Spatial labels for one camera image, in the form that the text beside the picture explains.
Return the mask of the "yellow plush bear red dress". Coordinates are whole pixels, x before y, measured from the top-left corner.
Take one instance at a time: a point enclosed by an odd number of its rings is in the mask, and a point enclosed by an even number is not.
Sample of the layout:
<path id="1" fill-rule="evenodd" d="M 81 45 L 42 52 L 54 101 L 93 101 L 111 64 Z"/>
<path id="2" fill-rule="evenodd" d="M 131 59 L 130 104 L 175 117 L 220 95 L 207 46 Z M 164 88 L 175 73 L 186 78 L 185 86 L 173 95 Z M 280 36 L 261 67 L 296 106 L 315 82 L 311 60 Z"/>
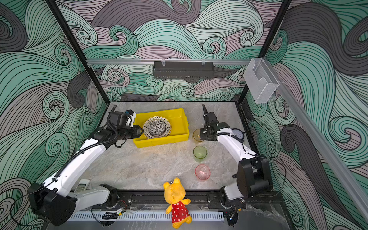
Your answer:
<path id="1" fill-rule="evenodd" d="M 179 229 L 183 223 L 190 224 L 192 222 L 192 217 L 186 205 L 189 205 L 191 200 L 185 198 L 186 190 L 181 180 L 176 177 L 171 183 L 164 183 L 163 187 L 164 199 L 169 204 L 165 213 L 171 214 L 173 228 Z"/>

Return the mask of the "yellow plastic bin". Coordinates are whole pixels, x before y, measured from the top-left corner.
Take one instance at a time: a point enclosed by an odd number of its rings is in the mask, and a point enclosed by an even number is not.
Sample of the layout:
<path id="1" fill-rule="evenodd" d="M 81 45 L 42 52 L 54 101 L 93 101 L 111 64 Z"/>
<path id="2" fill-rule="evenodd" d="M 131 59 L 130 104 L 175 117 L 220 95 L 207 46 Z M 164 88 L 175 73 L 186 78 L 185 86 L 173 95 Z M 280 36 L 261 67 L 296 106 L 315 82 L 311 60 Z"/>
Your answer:
<path id="1" fill-rule="evenodd" d="M 143 128 L 145 121 L 154 116 L 168 119 L 171 124 L 171 133 L 167 137 L 156 139 L 147 139 L 143 134 L 140 138 L 133 140 L 138 148 L 183 142 L 189 139 L 189 124 L 183 108 L 137 114 L 134 125 Z"/>

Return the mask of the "dotted plate yellow rim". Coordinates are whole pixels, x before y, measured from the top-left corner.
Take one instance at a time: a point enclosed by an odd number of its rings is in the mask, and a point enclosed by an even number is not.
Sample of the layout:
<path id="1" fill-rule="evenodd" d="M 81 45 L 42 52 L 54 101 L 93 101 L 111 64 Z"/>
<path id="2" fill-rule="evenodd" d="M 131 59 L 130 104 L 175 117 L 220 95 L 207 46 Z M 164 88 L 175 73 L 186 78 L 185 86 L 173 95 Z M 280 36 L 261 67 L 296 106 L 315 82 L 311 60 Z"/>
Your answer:
<path id="1" fill-rule="evenodd" d="M 158 136 L 158 137 L 153 137 L 148 133 L 148 123 L 152 120 L 162 120 L 166 123 L 166 132 L 162 135 L 162 136 Z M 170 135 L 171 133 L 171 124 L 169 122 L 168 119 L 164 118 L 164 117 L 160 117 L 160 116 L 154 116 L 149 118 L 148 120 L 145 121 L 144 125 L 143 125 L 143 130 L 144 130 L 144 135 L 147 139 L 156 139 L 156 138 L 162 138 L 162 137 L 167 137 Z"/>

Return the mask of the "black alarm clock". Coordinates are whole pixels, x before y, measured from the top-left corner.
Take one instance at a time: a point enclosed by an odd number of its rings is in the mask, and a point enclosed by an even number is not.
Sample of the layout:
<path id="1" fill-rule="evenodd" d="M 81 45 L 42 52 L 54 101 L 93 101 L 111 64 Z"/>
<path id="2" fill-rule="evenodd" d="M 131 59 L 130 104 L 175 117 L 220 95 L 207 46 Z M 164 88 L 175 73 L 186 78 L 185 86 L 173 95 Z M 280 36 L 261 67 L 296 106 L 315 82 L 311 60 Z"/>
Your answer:
<path id="1" fill-rule="evenodd" d="M 239 141 L 240 143 L 244 142 L 244 132 L 241 131 L 240 129 L 233 128 L 232 129 L 232 137 L 234 139 L 236 139 L 237 141 Z"/>

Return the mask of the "black leaf patterned bowl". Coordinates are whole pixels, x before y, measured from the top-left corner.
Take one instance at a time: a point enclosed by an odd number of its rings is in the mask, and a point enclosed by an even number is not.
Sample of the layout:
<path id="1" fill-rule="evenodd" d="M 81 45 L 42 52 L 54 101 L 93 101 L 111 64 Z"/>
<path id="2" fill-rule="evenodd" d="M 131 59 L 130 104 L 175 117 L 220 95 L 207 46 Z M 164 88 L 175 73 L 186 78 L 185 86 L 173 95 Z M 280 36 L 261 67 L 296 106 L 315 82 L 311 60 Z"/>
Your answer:
<path id="1" fill-rule="evenodd" d="M 148 133 L 153 137 L 162 136 L 166 132 L 166 123 L 162 120 L 152 120 L 148 123 Z"/>

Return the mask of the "amber plastic cup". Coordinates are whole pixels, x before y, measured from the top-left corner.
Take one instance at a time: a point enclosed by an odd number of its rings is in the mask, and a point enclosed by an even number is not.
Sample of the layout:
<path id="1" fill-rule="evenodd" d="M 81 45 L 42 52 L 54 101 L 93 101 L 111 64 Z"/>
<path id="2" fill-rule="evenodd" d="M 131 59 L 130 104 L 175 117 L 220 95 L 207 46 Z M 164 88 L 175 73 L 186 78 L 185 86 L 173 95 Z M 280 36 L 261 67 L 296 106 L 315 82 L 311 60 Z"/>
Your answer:
<path id="1" fill-rule="evenodd" d="M 201 134 L 200 129 L 194 130 L 192 136 L 193 136 L 193 140 L 194 140 L 195 143 L 203 142 L 203 140 L 200 138 L 200 134 Z"/>

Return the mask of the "pink plastic cup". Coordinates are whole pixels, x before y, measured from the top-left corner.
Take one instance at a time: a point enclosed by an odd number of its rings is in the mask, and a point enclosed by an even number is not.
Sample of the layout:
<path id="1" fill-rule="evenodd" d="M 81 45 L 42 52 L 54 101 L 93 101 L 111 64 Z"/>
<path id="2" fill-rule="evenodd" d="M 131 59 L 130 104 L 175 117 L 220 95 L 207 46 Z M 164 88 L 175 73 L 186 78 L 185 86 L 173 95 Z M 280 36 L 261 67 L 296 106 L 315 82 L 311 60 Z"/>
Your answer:
<path id="1" fill-rule="evenodd" d="M 211 175 L 211 171 L 208 166 L 200 164 L 195 169 L 195 175 L 199 180 L 208 180 Z"/>

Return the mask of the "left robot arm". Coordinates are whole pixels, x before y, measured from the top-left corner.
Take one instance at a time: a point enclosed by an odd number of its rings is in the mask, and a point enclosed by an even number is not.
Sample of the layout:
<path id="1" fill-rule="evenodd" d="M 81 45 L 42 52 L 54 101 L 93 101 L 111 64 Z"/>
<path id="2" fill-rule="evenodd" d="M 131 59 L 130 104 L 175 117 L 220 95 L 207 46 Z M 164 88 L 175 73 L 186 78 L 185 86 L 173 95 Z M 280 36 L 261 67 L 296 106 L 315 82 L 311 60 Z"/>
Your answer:
<path id="1" fill-rule="evenodd" d="M 103 184 L 95 189 L 72 191 L 88 167 L 118 140 L 139 138 L 144 130 L 134 123 L 137 114 L 132 110 L 108 113 L 106 127 L 96 128 L 81 148 L 43 183 L 32 184 L 27 190 L 31 211 L 55 226 L 65 223 L 74 213 L 105 205 L 109 209 L 118 203 L 117 189 Z"/>

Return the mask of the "white remote control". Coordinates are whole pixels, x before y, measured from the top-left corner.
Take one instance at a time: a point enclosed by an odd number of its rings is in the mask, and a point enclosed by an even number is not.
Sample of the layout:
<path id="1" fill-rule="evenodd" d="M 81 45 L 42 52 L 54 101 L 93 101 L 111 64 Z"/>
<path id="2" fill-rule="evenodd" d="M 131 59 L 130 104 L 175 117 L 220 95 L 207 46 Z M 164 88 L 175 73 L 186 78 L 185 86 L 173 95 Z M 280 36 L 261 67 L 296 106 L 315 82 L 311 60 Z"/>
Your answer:
<path id="1" fill-rule="evenodd" d="M 89 184 L 90 184 L 89 179 L 81 179 L 79 181 L 78 185 L 76 186 L 74 192 L 78 193 L 78 192 L 83 192 L 83 191 L 87 190 Z"/>

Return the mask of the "clear acrylic wall holder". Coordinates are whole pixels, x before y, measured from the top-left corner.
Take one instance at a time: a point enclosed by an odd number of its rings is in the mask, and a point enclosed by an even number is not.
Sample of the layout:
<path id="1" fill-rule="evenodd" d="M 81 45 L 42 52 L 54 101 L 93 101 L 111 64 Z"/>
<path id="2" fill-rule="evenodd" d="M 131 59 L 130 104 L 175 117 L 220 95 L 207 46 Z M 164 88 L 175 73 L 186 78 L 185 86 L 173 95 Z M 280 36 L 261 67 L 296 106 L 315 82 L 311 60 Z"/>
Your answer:
<path id="1" fill-rule="evenodd" d="M 279 81 L 271 63 L 260 57 L 250 60 L 243 78 L 256 104 L 266 104 L 279 87 Z"/>

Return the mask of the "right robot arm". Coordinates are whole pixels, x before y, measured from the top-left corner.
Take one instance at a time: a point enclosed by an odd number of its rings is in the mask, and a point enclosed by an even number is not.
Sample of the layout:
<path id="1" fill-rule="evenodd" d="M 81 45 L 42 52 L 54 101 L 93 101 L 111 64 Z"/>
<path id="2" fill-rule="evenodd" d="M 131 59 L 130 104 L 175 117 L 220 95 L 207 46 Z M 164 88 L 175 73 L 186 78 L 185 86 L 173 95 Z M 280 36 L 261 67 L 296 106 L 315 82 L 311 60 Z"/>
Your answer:
<path id="1" fill-rule="evenodd" d="M 219 122 L 214 112 L 203 104 L 204 127 L 200 139 L 222 144 L 238 164 L 236 181 L 223 188 L 227 200 L 249 198 L 273 188 L 270 159 L 258 155 L 244 144 L 244 138 L 235 134 L 225 122 Z"/>

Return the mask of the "green plastic cup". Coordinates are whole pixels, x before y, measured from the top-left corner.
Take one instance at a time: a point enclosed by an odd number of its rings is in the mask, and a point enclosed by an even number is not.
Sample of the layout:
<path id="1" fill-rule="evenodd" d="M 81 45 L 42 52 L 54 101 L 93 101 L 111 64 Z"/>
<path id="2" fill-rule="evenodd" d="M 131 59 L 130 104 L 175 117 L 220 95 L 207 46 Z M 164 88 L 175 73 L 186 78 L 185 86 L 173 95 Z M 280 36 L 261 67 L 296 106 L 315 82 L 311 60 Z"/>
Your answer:
<path id="1" fill-rule="evenodd" d="M 193 149 L 193 156 L 196 162 L 202 162 L 207 157 L 207 149 L 203 146 L 196 146 Z"/>

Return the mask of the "black wall shelf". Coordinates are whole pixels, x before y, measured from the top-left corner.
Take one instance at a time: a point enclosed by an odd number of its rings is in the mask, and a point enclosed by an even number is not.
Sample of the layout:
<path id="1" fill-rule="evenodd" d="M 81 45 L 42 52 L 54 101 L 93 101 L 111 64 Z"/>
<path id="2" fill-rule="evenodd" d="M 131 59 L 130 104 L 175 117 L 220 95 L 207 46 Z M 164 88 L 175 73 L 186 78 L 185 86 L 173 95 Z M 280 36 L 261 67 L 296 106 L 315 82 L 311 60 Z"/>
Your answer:
<path id="1" fill-rule="evenodd" d="M 155 79 L 212 79 L 215 69 L 212 62 L 205 61 L 155 61 L 152 72 Z"/>

